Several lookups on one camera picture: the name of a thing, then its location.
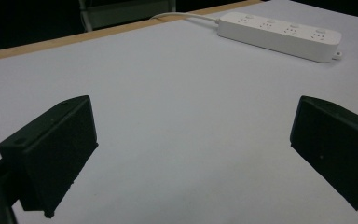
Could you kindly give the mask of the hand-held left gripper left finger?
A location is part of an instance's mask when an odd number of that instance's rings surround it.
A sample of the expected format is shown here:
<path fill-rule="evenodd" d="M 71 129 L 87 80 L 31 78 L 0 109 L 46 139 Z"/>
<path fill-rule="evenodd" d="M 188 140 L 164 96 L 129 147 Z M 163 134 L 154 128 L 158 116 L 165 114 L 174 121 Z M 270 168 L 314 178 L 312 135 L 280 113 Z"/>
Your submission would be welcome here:
<path fill-rule="evenodd" d="M 53 217 L 97 147 L 90 97 L 56 104 L 0 143 L 8 201 Z"/>

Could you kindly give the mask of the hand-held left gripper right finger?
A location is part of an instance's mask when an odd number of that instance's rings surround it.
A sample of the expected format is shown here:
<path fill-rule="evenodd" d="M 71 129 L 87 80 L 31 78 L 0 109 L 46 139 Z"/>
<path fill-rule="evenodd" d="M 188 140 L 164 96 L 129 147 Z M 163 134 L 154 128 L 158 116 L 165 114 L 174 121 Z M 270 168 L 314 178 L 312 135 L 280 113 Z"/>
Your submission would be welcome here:
<path fill-rule="evenodd" d="M 358 115 L 323 99 L 302 96 L 290 142 L 358 210 Z"/>

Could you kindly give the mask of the white power strip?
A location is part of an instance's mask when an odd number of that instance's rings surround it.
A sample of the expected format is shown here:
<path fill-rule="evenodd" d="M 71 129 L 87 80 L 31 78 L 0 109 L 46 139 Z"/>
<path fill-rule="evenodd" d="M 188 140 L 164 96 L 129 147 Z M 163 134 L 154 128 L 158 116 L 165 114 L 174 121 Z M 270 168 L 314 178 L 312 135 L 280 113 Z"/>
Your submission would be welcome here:
<path fill-rule="evenodd" d="M 299 58 L 329 63 L 342 34 L 324 28 L 230 12 L 218 19 L 219 36 Z"/>

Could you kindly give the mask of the grey metal stand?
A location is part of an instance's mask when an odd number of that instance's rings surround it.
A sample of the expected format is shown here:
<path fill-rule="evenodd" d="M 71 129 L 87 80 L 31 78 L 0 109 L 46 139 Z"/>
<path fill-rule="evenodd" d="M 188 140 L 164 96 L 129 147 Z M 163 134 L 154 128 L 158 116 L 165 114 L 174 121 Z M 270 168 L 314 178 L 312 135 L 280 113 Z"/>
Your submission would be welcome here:
<path fill-rule="evenodd" d="M 86 32 L 176 10 L 176 0 L 77 0 Z"/>

